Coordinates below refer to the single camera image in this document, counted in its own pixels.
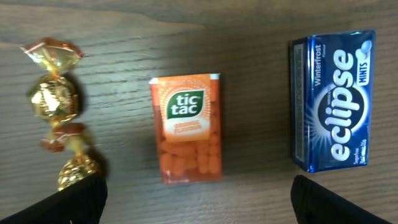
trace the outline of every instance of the blue mint tin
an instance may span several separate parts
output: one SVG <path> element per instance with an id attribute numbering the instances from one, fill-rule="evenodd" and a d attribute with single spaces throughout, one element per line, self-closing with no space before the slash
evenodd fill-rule
<path id="1" fill-rule="evenodd" d="M 375 46 L 374 30 L 292 42 L 293 158 L 303 170 L 368 163 Z"/>

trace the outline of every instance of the wooden surface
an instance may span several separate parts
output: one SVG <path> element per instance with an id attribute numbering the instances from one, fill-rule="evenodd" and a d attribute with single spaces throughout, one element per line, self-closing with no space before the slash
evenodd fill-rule
<path id="1" fill-rule="evenodd" d="M 21 44 L 52 36 L 89 55 L 75 70 L 88 97 L 78 120 L 109 163 L 102 223 L 295 223 L 287 43 L 364 28 L 377 30 L 369 165 L 306 176 L 394 223 L 397 1 L 0 0 L 0 218 L 54 193 L 72 156 L 38 146 L 49 126 L 25 92 L 45 72 Z M 205 72 L 223 76 L 224 179 L 164 186 L 147 83 Z"/>

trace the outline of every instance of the tic tac box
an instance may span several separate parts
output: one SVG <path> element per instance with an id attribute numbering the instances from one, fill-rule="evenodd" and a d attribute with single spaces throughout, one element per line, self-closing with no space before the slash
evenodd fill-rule
<path id="1" fill-rule="evenodd" d="M 375 45 L 373 30 L 292 42 L 293 159 L 303 170 L 368 163 Z"/>

